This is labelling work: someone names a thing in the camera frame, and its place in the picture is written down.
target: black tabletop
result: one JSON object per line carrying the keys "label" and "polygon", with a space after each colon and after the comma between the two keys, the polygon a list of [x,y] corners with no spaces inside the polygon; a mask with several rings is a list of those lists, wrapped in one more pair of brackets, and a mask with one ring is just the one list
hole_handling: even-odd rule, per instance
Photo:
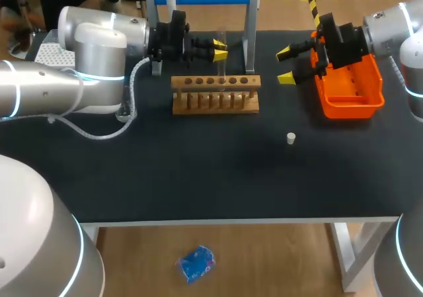
{"label": "black tabletop", "polygon": [[[398,216],[422,190],[423,124],[388,61],[379,62],[386,103],[368,121],[325,119],[312,81],[279,85],[294,61],[275,53],[309,34],[257,33],[260,114],[172,116],[171,76],[216,69],[165,63],[161,77],[138,78],[138,117],[120,137],[94,142],[61,123],[19,120],[0,124],[0,153],[43,175],[80,222]],[[228,36],[228,75],[242,74],[239,41]],[[114,115],[70,119],[94,134],[121,126]]]}

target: wooden test tube rack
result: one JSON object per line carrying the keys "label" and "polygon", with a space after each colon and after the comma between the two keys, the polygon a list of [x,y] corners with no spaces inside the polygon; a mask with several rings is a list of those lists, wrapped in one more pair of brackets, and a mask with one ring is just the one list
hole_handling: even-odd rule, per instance
{"label": "wooden test tube rack", "polygon": [[258,113],[259,75],[172,77],[173,114]]}

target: white cable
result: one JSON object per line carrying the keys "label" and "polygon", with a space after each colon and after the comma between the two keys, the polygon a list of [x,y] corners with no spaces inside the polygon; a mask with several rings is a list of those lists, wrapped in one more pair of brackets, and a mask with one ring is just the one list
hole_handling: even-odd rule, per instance
{"label": "white cable", "polygon": [[71,72],[73,72],[77,77],[78,77],[78,79],[79,79],[79,89],[78,89],[78,94],[77,94],[77,98],[75,99],[75,102],[73,102],[73,104],[72,104],[72,106],[69,108],[69,110],[67,110],[66,112],[64,112],[64,113],[61,113],[60,114],[60,116],[66,116],[66,115],[68,115],[68,114],[71,114],[77,107],[78,107],[78,105],[79,105],[79,103],[81,102],[81,99],[82,99],[82,96],[83,96],[83,94],[84,94],[84,81],[82,80],[82,76],[81,76],[81,74],[78,72],[78,71],[76,71],[76,70],[74,70],[74,69],[71,69],[70,67],[65,67],[64,69],[62,69],[62,70],[60,70],[60,71],[62,71],[62,72],[65,72],[65,71],[71,71]]}
{"label": "white cable", "polygon": [[60,122],[68,125],[70,128],[72,128],[74,131],[76,131],[78,134],[90,139],[90,140],[109,140],[110,138],[115,138],[116,136],[119,136],[121,133],[125,132],[131,125],[132,121],[135,119],[135,93],[134,93],[134,83],[135,83],[135,75],[138,72],[138,69],[143,66],[144,64],[149,63],[149,58],[144,58],[140,62],[138,62],[134,68],[132,69],[131,75],[130,75],[130,117],[126,124],[116,131],[113,134],[109,135],[103,135],[103,136],[96,136],[91,135],[87,133],[86,131],[82,130],[80,127],[76,126],[74,123],[72,123],[70,120],[57,116],[57,115],[50,115],[51,117],[54,117],[56,120],[59,120]]}
{"label": "white cable", "polygon": [[391,66],[394,69],[394,72],[397,75],[399,82],[401,83],[401,85],[404,88],[407,88],[403,74],[401,73],[400,69],[398,68],[397,63],[395,62],[394,58],[392,58],[392,56],[389,56],[388,59],[391,62]]}
{"label": "white cable", "polygon": [[[130,127],[132,121],[135,119],[135,93],[134,93],[135,76],[138,72],[138,69],[140,67],[142,67],[143,65],[149,63],[149,61],[150,61],[149,58],[144,58],[140,62],[138,62],[134,66],[134,68],[132,69],[132,72],[131,72],[131,75],[130,75],[130,117],[129,117],[128,121],[126,122],[126,124],[121,129],[116,131],[115,133],[112,133],[112,134],[109,134],[109,135],[103,135],[103,136],[91,135],[91,134],[87,133],[86,131],[82,130],[80,127],[76,126],[70,120],[63,117],[64,115],[67,115],[70,112],[72,112],[78,106],[78,104],[81,102],[81,98],[82,98],[82,94],[83,94],[83,86],[82,86],[82,90],[81,90],[81,87],[79,88],[77,98],[76,98],[74,104],[72,105],[72,107],[68,111],[64,112],[61,115],[39,114],[39,115],[28,115],[28,116],[16,116],[16,117],[12,117],[12,118],[2,118],[2,119],[0,119],[0,122],[10,121],[10,120],[18,120],[18,119],[21,119],[21,118],[30,118],[30,117],[47,117],[49,119],[50,123],[52,123],[54,120],[59,120],[60,122],[68,125],[70,128],[72,128],[78,134],[80,134],[80,135],[82,135],[82,136],[84,136],[84,137],[86,137],[90,140],[109,140],[110,138],[115,138],[116,136],[119,136],[121,133],[125,132]],[[68,69],[73,71],[77,75],[77,77],[80,80],[80,84],[81,84],[82,78],[81,78],[80,74],[73,69],[70,69],[70,68],[68,68]]]}

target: white table frame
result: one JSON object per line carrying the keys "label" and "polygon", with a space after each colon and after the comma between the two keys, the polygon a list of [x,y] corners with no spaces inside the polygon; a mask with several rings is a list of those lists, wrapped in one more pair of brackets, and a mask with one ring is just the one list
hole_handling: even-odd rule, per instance
{"label": "white table frame", "polygon": [[[185,226],[223,224],[322,224],[330,223],[345,292],[358,292],[371,278],[371,265],[377,246],[398,216],[372,218],[298,218],[298,219],[221,219],[171,220],[137,222],[82,223],[84,230],[96,243],[99,228],[127,226]],[[351,239],[347,223],[363,223],[359,233]]]}

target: test tube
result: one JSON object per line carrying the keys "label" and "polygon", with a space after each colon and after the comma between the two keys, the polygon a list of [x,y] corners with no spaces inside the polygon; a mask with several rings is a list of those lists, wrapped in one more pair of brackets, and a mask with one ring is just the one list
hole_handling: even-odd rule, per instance
{"label": "test tube", "polygon": [[[226,31],[224,28],[220,28],[217,31],[217,40],[226,44]],[[221,60],[217,62],[217,76],[219,83],[223,84],[226,82],[226,60]]]}

